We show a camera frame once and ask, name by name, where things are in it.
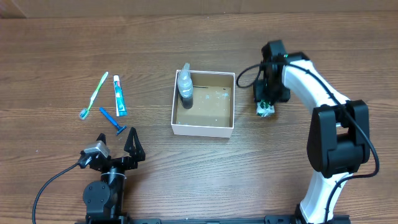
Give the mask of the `blue disposable razor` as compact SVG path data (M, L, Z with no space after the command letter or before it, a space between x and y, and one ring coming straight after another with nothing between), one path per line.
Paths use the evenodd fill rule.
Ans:
M116 135L121 134L127 126L120 126L117 121L102 107L99 108L101 113L108 119L108 121L117 129Z

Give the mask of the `green soap bar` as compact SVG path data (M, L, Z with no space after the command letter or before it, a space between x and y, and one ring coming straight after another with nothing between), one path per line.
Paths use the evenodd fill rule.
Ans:
M261 117L268 117L275 113L273 105L270 105L268 101L261 100L256 103L256 114Z

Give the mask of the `green white toothbrush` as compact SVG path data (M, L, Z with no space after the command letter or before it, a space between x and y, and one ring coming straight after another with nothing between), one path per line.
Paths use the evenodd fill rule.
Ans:
M105 72L103 74L103 76L101 77L101 80L98 83L98 86L96 87L95 91L93 92L92 96L90 97L90 103L89 103L88 107L87 108L83 108L80 111L79 118L81 120L85 120L87 118L87 116L89 115L90 109L91 109L91 107L93 106L93 104L95 102L95 99L96 99L96 97L98 95L98 92L101 89L103 83L106 81L108 75L109 75L109 72Z

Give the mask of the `teal toothpaste tube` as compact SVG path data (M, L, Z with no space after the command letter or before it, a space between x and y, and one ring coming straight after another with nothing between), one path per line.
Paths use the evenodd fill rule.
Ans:
M126 104L124 102L123 89L118 75L113 76L114 94L116 101L116 116L127 116Z

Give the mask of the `foaming soap pump bottle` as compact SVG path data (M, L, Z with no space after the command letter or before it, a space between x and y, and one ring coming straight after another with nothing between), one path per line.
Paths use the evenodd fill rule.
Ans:
M182 106L185 109L190 109L193 106L193 82L190 76L190 64L185 63L177 77L177 86L182 101Z

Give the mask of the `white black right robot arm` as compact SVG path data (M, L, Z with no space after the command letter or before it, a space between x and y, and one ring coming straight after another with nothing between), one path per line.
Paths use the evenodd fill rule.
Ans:
M266 116L295 93L312 118L307 156L313 175L306 196L292 215L268 215L266 223L350 223L333 210L346 182L369 160L369 111L362 100L351 101L336 91L302 52L288 54L282 41L261 49L263 60L254 81L257 113Z

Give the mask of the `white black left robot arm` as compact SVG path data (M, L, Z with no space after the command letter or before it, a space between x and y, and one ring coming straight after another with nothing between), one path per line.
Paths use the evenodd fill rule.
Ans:
M86 186L83 201L86 205L86 223L130 223L131 217L123 212L125 172L137 169L146 159L137 131L131 128L124 151L127 156L112 158L101 133L97 140L80 152L80 168L89 167L101 173L100 180Z

